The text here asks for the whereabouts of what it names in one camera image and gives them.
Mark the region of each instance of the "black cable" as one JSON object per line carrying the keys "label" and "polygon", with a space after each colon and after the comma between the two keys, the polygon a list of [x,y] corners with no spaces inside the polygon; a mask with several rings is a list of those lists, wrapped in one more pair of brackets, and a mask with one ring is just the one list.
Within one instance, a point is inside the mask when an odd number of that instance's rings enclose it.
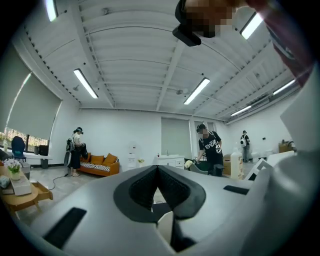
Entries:
{"label": "black cable", "polygon": [[53,186],[53,188],[50,188],[49,190],[53,190],[53,189],[56,187],[56,183],[55,183],[55,180],[56,180],[56,179],[60,179],[60,178],[66,177],[66,176],[68,176],[68,173],[65,174],[65,175],[63,175],[63,176],[54,178],[54,179],[52,180],[54,186]]}

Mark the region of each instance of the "orange sofa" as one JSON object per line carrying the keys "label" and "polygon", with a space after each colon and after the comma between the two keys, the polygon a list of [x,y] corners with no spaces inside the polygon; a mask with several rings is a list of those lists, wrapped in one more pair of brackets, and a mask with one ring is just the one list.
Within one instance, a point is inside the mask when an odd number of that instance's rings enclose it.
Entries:
{"label": "orange sofa", "polygon": [[100,176],[111,176],[119,173],[120,163],[116,156],[108,154],[105,158],[103,155],[91,155],[88,158],[80,158],[80,168],[78,171],[95,174]]}

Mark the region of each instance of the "wooden table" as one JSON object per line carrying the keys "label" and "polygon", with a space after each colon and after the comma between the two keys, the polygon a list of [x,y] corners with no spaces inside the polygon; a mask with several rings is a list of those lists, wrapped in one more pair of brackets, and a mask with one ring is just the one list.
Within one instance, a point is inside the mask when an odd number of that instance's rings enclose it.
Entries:
{"label": "wooden table", "polygon": [[[0,166],[0,176],[1,175],[10,177],[10,172],[6,167]],[[25,176],[22,171],[20,171],[20,176],[21,177]],[[44,200],[44,199],[53,200],[52,192],[48,190],[46,187],[44,187],[42,184],[40,184],[39,182],[30,183],[30,186],[31,186],[31,193],[26,195],[1,193],[1,199],[5,202],[5,204],[7,205],[12,215],[15,215],[16,211],[22,210],[30,206],[35,206],[37,210],[41,212],[41,209],[38,205],[38,201]]]}

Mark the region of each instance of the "black t-shirt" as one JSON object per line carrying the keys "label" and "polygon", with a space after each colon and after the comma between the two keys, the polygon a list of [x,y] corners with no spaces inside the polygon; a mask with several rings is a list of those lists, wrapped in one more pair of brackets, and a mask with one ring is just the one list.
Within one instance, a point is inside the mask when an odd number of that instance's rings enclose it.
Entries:
{"label": "black t-shirt", "polygon": [[209,132],[208,138],[204,138],[203,142],[199,139],[199,149],[205,151],[205,156],[208,162],[214,162],[216,158],[220,156],[222,157],[222,152],[217,153],[216,150],[216,145],[218,145],[220,141],[221,138],[215,131]]}
{"label": "black t-shirt", "polygon": [[248,137],[248,135],[245,135],[245,136],[241,136],[241,138],[240,138],[240,140],[242,140],[242,139],[245,139],[245,142],[246,142],[246,145],[250,145],[250,143],[249,143],[249,137]]}

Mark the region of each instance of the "white t-shirt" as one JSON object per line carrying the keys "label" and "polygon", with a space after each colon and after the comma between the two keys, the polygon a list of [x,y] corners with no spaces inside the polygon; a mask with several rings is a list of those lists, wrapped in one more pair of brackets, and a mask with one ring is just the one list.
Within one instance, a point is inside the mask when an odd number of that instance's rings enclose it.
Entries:
{"label": "white t-shirt", "polygon": [[78,133],[74,133],[72,135],[72,139],[73,139],[74,144],[80,144],[81,143],[80,142],[80,134],[78,134]]}

